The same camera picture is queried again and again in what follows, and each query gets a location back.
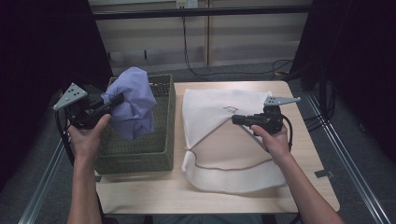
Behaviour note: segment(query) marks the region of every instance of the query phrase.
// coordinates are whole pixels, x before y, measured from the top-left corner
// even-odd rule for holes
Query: hand
[[[275,134],[269,134],[258,125],[252,125],[250,129],[262,138],[262,143],[267,146],[276,164],[279,164],[283,159],[291,155],[288,142],[288,129],[285,125],[283,125],[279,133]]]
[[[76,161],[93,165],[99,152],[102,131],[110,121],[109,114],[103,115],[91,130],[79,130],[73,125],[68,128],[76,151]]]

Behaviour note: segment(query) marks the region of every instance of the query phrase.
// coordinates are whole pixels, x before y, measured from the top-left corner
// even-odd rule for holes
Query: wooden table
[[[186,146],[181,103],[186,89],[271,91],[274,96],[292,97],[288,84],[283,81],[190,82],[175,83],[175,89],[177,105],[174,169],[170,172],[104,175],[101,182],[96,185],[104,212],[110,214],[296,213],[297,207],[288,186],[240,195],[209,193],[195,188],[184,178],[181,171]],[[329,179],[317,178],[314,174],[315,171],[323,170],[323,166],[297,105],[282,105],[281,110],[293,126],[292,155],[318,192],[335,210],[338,210],[340,205]]]

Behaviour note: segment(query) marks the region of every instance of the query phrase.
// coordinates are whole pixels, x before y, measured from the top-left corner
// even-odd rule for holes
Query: purple cloth
[[[154,132],[152,108],[157,102],[147,72],[129,68],[101,96],[107,103],[119,93],[123,93],[124,102],[113,109],[110,122],[120,136],[133,141],[142,134]]]

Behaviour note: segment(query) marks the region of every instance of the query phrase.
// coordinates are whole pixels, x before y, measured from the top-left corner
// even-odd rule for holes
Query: wall
[[[113,5],[109,5],[109,0],[106,5],[98,5],[97,1],[99,0],[90,1],[93,12],[176,7],[176,1]],[[310,4],[309,0],[198,1],[199,7]],[[186,18],[187,49],[191,67],[291,59],[298,48],[306,16],[306,13],[296,13]],[[147,71],[186,67],[181,18],[97,21],[97,25],[105,48],[110,53],[114,75],[132,65]]]

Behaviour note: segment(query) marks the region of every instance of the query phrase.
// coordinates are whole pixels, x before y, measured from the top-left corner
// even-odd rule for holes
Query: green basket
[[[110,84],[117,79],[110,79]],[[157,104],[154,132],[129,141],[108,125],[95,170],[100,175],[170,171],[174,164],[175,86],[171,75],[148,77]]]

